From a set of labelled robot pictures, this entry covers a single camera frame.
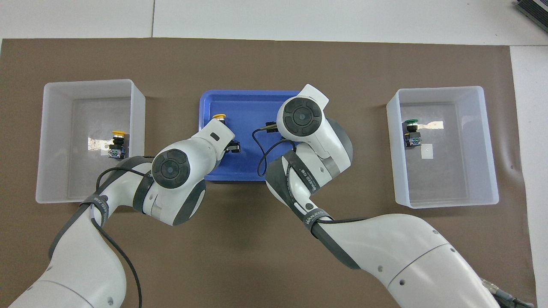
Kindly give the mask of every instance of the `black cable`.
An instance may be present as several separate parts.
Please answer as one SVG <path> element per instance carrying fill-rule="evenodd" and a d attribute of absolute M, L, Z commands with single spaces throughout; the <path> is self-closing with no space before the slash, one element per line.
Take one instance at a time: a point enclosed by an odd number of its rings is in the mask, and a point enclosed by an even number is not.
<path fill-rule="evenodd" d="M 137 271 L 135 270 L 135 267 L 133 266 L 132 262 L 129 260 L 129 257 L 125 254 L 125 252 L 116 244 L 116 242 L 97 224 L 97 221 L 95 221 L 94 218 L 91 219 L 93 226 L 101 233 L 101 235 L 109 242 L 111 243 L 114 248 L 122 255 L 124 260 L 128 263 L 129 268 L 132 270 L 133 277 L 135 278 L 135 284 L 137 284 L 137 293 L 139 294 L 139 308 L 142 308 L 142 292 L 141 292 L 141 283 L 139 282 L 139 276 L 137 276 Z"/>
<path fill-rule="evenodd" d="M 101 179 L 102 177 L 109 173 L 110 171 L 115 171 L 115 170 L 122 170 L 122 171 L 128 171 L 128 172 L 133 172 L 135 174 L 139 174 L 140 176 L 145 176 L 146 174 L 142 173 L 142 172 L 139 172 L 137 170 L 133 170 L 133 169 L 130 169 L 130 168 L 125 168 L 125 167 L 112 167 L 112 168 L 109 168 L 103 172 L 101 172 L 101 174 L 99 174 L 99 176 L 97 177 L 97 182 L 95 182 L 95 190 L 99 190 L 99 186 L 101 186 Z"/>
<path fill-rule="evenodd" d="M 362 221 L 369 219 L 368 217 L 358 217 L 358 218 L 345 218 L 338 220 L 318 220 L 318 223 L 322 224 L 344 224 L 344 223 L 355 223 L 356 221 Z"/>
<path fill-rule="evenodd" d="M 514 303 L 516 304 L 516 308 L 535 308 L 535 305 L 533 303 L 526 303 L 519 298 L 514 299 Z"/>
<path fill-rule="evenodd" d="M 262 152 L 262 155 L 264 156 L 265 155 L 265 149 L 262 148 L 262 145 L 261 143 L 257 140 L 257 137 L 255 137 L 255 134 L 257 132 L 260 132 L 262 129 L 258 128 L 256 130 L 254 130 L 252 133 L 251 133 L 251 138 L 253 138 L 253 140 L 255 140 L 255 142 L 257 143 L 257 145 L 259 146 L 259 148 L 261 149 L 261 152 Z M 266 158 L 265 158 L 265 171 L 262 173 L 262 174 L 265 174 L 266 173 L 266 167 L 268 166 L 268 163 L 266 161 Z M 262 176 L 260 173 L 259 173 L 259 167 L 260 167 L 260 164 L 259 166 L 257 167 L 257 175 L 258 176 Z"/>
<path fill-rule="evenodd" d="M 263 151 L 263 154 L 262 154 L 262 157 L 261 157 L 261 160 L 259 161 L 259 164 L 257 165 L 257 175 L 260 176 L 260 177 L 263 177 L 265 176 L 266 174 L 266 168 L 268 167 L 267 163 L 266 163 L 266 156 L 272 151 L 274 150 L 275 147 L 277 147 L 278 145 L 284 143 L 284 142 L 289 142 L 291 143 L 291 145 L 293 146 L 293 151 L 294 152 L 297 152 L 297 147 L 295 145 L 295 143 L 292 141 L 292 140 L 289 140 L 289 139 L 282 139 L 278 142 L 276 142 L 275 144 L 273 144 L 266 152 Z M 261 165 L 262 165 L 262 162 L 265 162 L 265 171 L 263 173 L 260 172 L 260 169 L 261 169 Z"/>

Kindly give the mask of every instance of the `brown table mat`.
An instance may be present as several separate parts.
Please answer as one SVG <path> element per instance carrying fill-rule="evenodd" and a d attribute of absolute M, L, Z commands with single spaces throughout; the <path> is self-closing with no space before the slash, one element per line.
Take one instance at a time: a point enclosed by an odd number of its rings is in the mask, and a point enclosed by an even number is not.
<path fill-rule="evenodd" d="M 129 78 L 146 96 L 145 152 L 197 131 L 210 89 L 300 90 L 330 98 L 353 165 L 315 195 L 337 219 L 425 219 L 483 278 L 534 301 L 509 47 L 220 39 L 5 39 L 0 55 L 0 306 L 48 265 L 75 204 L 35 201 L 42 93 L 48 82 Z M 400 88 L 485 90 L 500 202 L 411 210 L 394 199 L 385 105 Z M 397 307 L 372 275 L 339 263 L 265 185 L 207 183 L 197 214 L 169 227 L 119 210 L 106 231 L 133 261 L 144 307 Z M 136 307 L 126 270 L 123 307 Z"/>

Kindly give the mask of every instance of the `gray band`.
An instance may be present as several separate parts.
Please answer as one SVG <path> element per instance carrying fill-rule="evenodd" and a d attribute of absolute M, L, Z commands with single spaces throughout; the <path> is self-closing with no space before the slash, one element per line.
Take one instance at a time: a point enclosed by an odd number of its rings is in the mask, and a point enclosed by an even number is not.
<path fill-rule="evenodd" d="M 337 138 L 339 138 L 339 141 L 342 143 L 342 146 L 344 147 L 346 154 L 348 154 L 348 158 L 350 159 L 350 162 L 352 162 L 353 157 L 353 148 L 352 148 L 352 142 L 350 141 L 350 138 L 346 134 L 346 131 L 337 123 L 337 121 L 326 118 L 327 122 L 331 125 L 331 128 L 333 128 L 333 131 L 335 132 L 335 135 L 337 135 Z"/>
<path fill-rule="evenodd" d="M 337 164 L 333 160 L 333 157 L 329 156 L 328 158 L 325 158 L 325 159 L 320 157 L 320 160 L 322 161 L 323 165 L 327 168 L 327 172 L 329 172 L 329 175 L 331 175 L 333 179 L 336 178 L 339 174 L 341 174 L 341 170 L 339 169 L 339 166 L 337 166 Z"/>
<path fill-rule="evenodd" d="M 154 178 L 152 177 L 151 171 L 149 171 L 142 177 L 141 182 L 135 191 L 135 195 L 133 196 L 133 209 L 137 212 L 145 213 L 142 211 L 142 205 L 145 203 L 146 194 L 149 192 L 153 183 Z"/>
<path fill-rule="evenodd" d="M 310 212 L 306 213 L 306 215 L 302 219 L 302 223 L 305 225 L 305 227 L 310 232 L 312 232 L 312 226 L 314 225 L 316 220 L 318 220 L 321 217 L 331 218 L 331 216 L 329 216 L 329 214 L 327 214 L 327 212 L 324 211 L 323 209 L 315 208 L 315 209 L 311 210 Z"/>
<path fill-rule="evenodd" d="M 80 206 L 86 204 L 93 204 L 101 212 L 101 227 L 105 224 L 109 217 L 109 205 L 105 201 L 105 197 L 99 195 L 91 195 L 87 197 L 84 202 L 80 203 Z"/>

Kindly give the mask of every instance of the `blue tray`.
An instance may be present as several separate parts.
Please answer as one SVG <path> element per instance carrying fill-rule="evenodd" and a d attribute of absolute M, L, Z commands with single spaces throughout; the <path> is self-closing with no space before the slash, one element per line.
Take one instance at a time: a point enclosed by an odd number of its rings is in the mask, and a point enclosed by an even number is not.
<path fill-rule="evenodd" d="M 221 164 L 205 176 L 209 181 L 264 181 L 257 175 L 257 165 L 262 157 L 259 146 L 251 133 L 276 121 L 276 114 L 282 104 L 299 91 L 263 90 L 209 90 L 200 98 L 198 129 L 202 129 L 217 113 L 226 114 L 226 125 L 240 142 L 240 153 L 226 153 Z M 265 151 L 282 136 L 280 133 L 255 134 Z M 291 149 L 291 144 L 282 143 L 272 150 L 268 160 L 272 161 Z"/>

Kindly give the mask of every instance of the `black joint cap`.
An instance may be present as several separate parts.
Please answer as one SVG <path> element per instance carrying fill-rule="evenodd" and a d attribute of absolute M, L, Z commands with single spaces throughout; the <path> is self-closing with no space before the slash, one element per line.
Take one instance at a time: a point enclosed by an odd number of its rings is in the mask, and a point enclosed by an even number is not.
<path fill-rule="evenodd" d="M 283 124 L 295 136 L 309 136 L 322 123 L 322 110 L 308 98 L 293 98 L 286 104 Z"/>
<path fill-rule="evenodd" d="M 154 180 L 167 189 L 173 189 L 186 182 L 190 175 L 190 164 L 186 153 L 171 149 L 164 151 L 152 163 Z"/>

